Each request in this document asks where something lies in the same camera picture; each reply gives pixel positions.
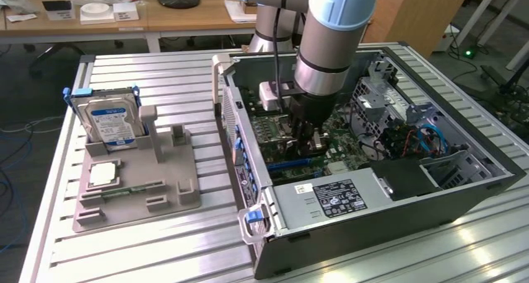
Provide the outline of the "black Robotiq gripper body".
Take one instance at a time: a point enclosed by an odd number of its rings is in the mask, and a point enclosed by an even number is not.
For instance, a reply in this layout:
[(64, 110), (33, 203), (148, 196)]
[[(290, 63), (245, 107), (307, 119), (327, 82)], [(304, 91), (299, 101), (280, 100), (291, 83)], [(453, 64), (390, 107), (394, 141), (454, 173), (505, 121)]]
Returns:
[(290, 101), (290, 124), (294, 132), (311, 132), (328, 119), (336, 102), (336, 95), (318, 96), (298, 94)]

